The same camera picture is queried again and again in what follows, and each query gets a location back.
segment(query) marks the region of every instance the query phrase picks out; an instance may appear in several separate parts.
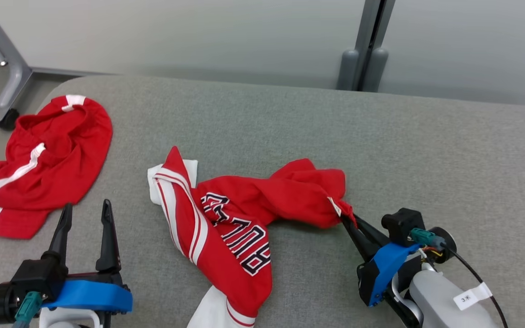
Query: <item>teal connector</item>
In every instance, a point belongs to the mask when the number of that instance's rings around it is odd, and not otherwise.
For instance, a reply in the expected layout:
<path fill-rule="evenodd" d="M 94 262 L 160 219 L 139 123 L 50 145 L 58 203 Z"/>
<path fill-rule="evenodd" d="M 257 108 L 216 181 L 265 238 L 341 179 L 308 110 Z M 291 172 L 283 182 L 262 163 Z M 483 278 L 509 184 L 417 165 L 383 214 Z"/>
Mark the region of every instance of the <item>teal connector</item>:
<path fill-rule="evenodd" d="M 29 292 L 21 302 L 19 310 L 15 315 L 16 323 L 21 326 L 29 326 L 31 320 L 40 311 L 42 306 L 42 295 L 38 292 Z"/>
<path fill-rule="evenodd" d="M 433 246 L 439 250 L 443 249 L 441 244 L 444 243 L 444 238 L 439 237 L 430 231 L 414 228 L 413 230 L 410 230 L 410 237 L 415 243 Z"/>

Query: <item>red garment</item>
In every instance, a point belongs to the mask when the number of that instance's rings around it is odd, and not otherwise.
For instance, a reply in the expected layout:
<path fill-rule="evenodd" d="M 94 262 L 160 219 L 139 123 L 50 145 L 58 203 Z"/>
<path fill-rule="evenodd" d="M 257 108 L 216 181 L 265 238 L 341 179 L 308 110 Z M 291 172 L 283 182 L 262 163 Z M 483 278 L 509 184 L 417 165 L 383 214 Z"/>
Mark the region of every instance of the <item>red garment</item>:
<path fill-rule="evenodd" d="M 0 161 L 0 236 L 29 239 L 52 210 L 80 201 L 112 135 L 104 108 L 85 96 L 57 97 L 18 118 Z"/>
<path fill-rule="evenodd" d="M 266 226 L 284 218 L 320 228 L 353 218 L 341 200 L 341 170 L 317 170 L 308 159 L 285 165 L 269 179 L 222 176 L 190 187 L 174 147 L 154 175 L 175 246 L 212 282 L 190 328 L 250 327 L 271 292 Z"/>

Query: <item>gray fabric surface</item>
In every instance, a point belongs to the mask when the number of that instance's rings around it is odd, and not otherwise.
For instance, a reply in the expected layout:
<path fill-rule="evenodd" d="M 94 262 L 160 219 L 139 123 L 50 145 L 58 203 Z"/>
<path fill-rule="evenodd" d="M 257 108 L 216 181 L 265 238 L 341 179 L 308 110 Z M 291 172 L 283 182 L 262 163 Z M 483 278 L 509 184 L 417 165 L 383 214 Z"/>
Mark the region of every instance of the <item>gray fabric surface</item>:
<path fill-rule="evenodd" d="M 525 327 L 525 107 L 152 77 L 83 77 L 48 100 L 64 94 L 95 99 L 113 120 L 104 168 L 74 208 L 67 266 L 94 269 L 102 200 L 110 199 L 135 299 L 114 327 L 185 327 L 210 286 L 149 200 L 145 170 L 173 145 L 200 161 L 198 181 L 267 177 L 303 157 L 343 169 L 357 214 L 380 226 L 383 214 L 420 210 L 428 227 L 452 233 L 510 326 Z M 31 241 L 0 239 L 0 282 L 45 251 L 59 214 Z M 363 305 L 355 273 L 362 260 L 342 226 L 279 222 L 269 234 L 274 286 L 258 328 L 402 326 L 387 305 Z M 457 260 L 440 268 L 461 288 L 477 285 Z"/>

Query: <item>black wheel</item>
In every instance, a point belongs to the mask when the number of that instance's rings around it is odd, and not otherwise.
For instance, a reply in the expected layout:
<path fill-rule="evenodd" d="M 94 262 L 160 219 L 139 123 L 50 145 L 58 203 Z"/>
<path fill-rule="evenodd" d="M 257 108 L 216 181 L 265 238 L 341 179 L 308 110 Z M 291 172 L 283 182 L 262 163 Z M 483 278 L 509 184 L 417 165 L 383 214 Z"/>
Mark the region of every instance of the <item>black wheel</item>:
<path fill-rule="evenodd" d="M 4 118 L 0 120 L 0 128 L 5 131 L 13 131 L 17 118 L 19 118 L 19 112 L 15 108 L 11 108 L 5 114 Z"/>

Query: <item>white sleeve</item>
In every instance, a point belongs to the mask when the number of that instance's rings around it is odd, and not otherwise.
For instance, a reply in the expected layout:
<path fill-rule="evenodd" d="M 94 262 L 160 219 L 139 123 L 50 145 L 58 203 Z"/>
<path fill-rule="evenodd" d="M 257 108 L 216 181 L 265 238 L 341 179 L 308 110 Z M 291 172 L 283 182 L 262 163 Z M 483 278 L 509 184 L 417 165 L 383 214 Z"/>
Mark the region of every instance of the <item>white sleeve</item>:
<path fill-rule="evenodd" d="M 149 196 L 151 202 L 161 206 L 161 197 L 159 196 L 159 191 L 153 176 L 158 172 L 158 170 L 163 166 L 163 164 L 156 165 L 152 168 L 147 169 L 147 182 L 149 183 Z M 196 179 L 198 177 L 198 161 L 195 159 L 184 159 L 184 166 L 188 172 L 188 177 L 190 178 L 190 184 L 192 188 L 196 188 Z"/>
<path fill-rule="evenodd" d="M 187 328 L 254 328 L 256 318 L 232 308 L 226 296 L 212 286 L 204 295 Z"/>

